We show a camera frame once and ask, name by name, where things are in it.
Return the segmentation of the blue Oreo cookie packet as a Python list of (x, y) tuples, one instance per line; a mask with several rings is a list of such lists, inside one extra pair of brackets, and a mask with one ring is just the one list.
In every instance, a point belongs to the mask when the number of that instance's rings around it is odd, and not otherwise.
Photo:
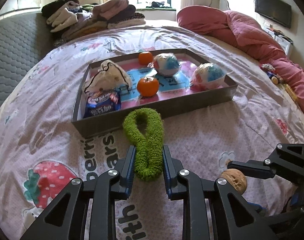
[(83, 118), (102, 115), (121, 109), (121, 96), (114, 89), (90, 93), (85, 104)]

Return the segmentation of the pink quilted blanket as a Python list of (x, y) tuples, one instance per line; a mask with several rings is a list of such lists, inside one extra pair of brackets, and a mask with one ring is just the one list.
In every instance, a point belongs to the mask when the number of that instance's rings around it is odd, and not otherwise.
[(252, 17), (231, 10), (192, 5), (181, 9), (176, 19), (181, 28), (215, 37), (261, 64), (271, 64), (294, 91), (304, 113), (304, 70), (288, 58), (281, 46)]

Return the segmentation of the grey quilted headboard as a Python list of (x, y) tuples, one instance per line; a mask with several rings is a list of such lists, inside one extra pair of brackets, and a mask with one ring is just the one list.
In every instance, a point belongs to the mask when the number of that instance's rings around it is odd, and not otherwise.
[(0, 20), (0, 107), (27, 72), (53, 49), (41, 12)]

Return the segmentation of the orange tangerine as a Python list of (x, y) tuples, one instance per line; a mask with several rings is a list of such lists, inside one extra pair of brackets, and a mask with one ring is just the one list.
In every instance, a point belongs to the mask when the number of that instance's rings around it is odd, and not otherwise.
[(137, 83), (137, 91), (142, 97), (148, 98), (157, 94), (159, 81), (155, 77), (142, 77)]
[(147, 66), (149, 63), (153, 61), (153, 55), (149, 51), (141, 52), (138, 55), (138, 62), (141, 65)]

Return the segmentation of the white cabinet under television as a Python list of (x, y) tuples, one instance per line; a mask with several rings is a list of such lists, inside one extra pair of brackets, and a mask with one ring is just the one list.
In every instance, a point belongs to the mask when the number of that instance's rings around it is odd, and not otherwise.
[(276, 30), (271, 27), (263, 27), (263, 29), (269, 33), (269, 35), (282, 47), (288, 57), (291, 56), (294, 42), (292, 39), (284, 35), (282, 31)]

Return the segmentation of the shallow grey cardboard box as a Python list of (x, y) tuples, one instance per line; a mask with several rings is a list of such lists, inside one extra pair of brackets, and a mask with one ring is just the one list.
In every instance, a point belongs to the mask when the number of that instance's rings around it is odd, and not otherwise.
[(85, 138), (121, 128), (139, 108), (168, 118), (232, 100), (237, 83), (187, 49), (154, 50), (91, 63), (78, 89), (72, 124)]

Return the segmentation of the blue white toy egg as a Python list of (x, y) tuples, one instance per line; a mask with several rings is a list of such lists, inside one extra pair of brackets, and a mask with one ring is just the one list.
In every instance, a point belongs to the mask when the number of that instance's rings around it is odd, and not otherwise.
[(153, 67), (156, 72), (165, 77), (177, 74), (181, 70), (181, 64), (173, 53), (160, 53), (153, 58)]

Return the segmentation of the green fuzzy hair scrunchie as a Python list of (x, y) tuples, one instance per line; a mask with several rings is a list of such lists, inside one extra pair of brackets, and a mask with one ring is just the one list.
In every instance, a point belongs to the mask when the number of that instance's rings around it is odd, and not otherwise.
[(151, 108), (130, 112), (123, 121), (129, 141), (136, 147), (134, 171), (143, 181), (155, 180), (162, 173), (164, 128), (160, 114)]

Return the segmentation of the pink strawberry print bedsheet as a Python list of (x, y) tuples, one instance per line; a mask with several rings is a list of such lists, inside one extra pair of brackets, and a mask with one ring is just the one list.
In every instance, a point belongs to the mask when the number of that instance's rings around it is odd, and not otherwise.
[(51, 51), (0, 110), (0, 228), (20, 239), (61, 186), (92, 179), (126, 155), (123, 131), (84, 139), (72, 109), (88, 65), (145, 50), (186, 48), (237, 82), (229, 102), (166, 118), (164, 142), (184, 168), (213, 180), (230, 160), (264, 160), (279, 143), (304, 143), (304, 114), (259, 63), (213, 37), (180, 27), (105, 31)]

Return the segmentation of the pile of folded clothes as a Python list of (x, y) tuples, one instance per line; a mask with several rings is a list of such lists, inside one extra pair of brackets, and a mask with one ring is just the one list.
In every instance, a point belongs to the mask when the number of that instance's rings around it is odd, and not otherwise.
[(42, 7), (56, 46), (103, 30), (143, 25), (145, 16), (128, 0), (80, 5), (78, 0), (57, 0)]

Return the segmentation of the small colourful toy figure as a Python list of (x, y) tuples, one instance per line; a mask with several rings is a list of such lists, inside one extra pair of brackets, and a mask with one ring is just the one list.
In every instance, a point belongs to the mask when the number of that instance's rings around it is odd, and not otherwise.
[(260, 69), (267, 74), (273, 84), (279, 85), (284, 83), (283, 78), (277, 74), (276, 69), (271, 64), (262, 64), (260, 65)]

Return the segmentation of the black wall television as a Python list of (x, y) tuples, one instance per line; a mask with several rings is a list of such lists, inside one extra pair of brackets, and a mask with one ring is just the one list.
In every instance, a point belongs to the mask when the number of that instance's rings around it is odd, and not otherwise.
[(283, 0), (255, 0), (255, 12), (283, 27), (292, 27), (292, 7)]

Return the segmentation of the brown walnut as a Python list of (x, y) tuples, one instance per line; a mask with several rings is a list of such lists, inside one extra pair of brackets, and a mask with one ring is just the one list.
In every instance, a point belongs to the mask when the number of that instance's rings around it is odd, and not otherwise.
[(226, 179), (240, 195), (245, 193), (247, 189), (247, 179), (241, 171), (235, 168), (229, 168), (223, 171), (220, 177)]

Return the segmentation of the white drawstring cloth pouch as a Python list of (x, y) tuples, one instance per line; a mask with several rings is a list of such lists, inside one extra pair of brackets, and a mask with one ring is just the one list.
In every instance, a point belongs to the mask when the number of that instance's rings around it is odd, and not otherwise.
[(83, 84), (84, 93), (116, 89), (120, 86), (132, 87), (128, 73), (117, 63), (105, 60), (101, 63), (98, 72)]

